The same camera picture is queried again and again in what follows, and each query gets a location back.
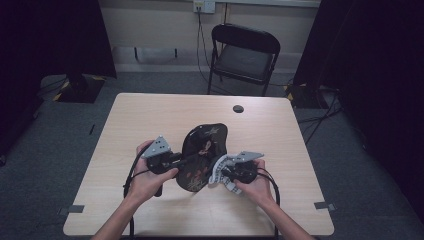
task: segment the wooden table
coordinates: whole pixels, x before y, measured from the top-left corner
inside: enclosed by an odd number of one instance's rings
[[[234,105],[244,107],[235,113]],[[201,124],[228,127],[228,153],[242,150],[265,154],[275,178],[281,207],[310,234],[331,235],[334,227],[323,202],[314,169],[291,105],[284,98],[122,93],[115,100],[81,183],[64,232],[93,235],[122,201],[122,185],[136,154],[147,139],[163,135],[180,152],[187,133]],[[175,180],[163,195],[143,204],[134,216],[135,234],[143,236],[272,236],[273,223],[244,195],[222,184],[197,194]]]

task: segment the hand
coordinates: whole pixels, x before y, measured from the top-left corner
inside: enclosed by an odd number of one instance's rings
[[[258,173],[267,175],[265,169],[265,161],[262,159],[253,160],[253,162],[258,167]],[[241,189],[253,202],[262,207],[263,205],[271,202],[274,202],[272,198],[270,183],[269,180],[263,176],[257,176],[253,182],[249,184],[244,184],[238,180],[234,180],[236,187]]]
[[[137,154],[145,147],[150,145],[153,140],[146,141],[137,147]],[[134,168],[133,175],[148,170],[146,159],[140,158]],[[156,175],[150,171],[142,173],[133,178],[127,197],[134,199],[138,204],[142,204],[149,200],[158,191],[159,187],[167,180],[173,178],[178,173],[178,169],[174,168],[166,173]]]

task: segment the person's right hand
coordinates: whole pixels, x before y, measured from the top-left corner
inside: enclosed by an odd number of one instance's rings
[[[267,173],[262,170],[265,169],[265,161],[262,159],[253,160],[253,162],[258,167],[258,173],[267,175]],[[260,207],[264,204],[268,204],[270,201],[274,202],[272,198],[270,183],[269,180],[263,176],[258,175],[253,182],[249,184],[244,184],[238,180],[234,180],[236,187],[241,189],[253,202],[255,202]]]

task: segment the black chair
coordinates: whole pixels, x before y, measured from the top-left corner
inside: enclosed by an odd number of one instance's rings
[[[215,73],[220,76],[221,81],[222,76],[225,76],[264,85],[262,96],[265,96],[280,53],[278,40],[268,32],[227,23],[212,29],[212,41],[208,94]],[[218,46],[224,46],[220,54]]]

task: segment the wall outlet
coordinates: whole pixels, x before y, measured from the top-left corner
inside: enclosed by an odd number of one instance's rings
[[[205,1],[193,1],[193,12],[203,12],[203,9],[205,7]]]
[[[194,0],[193,12],[215,13],[215,2]]]

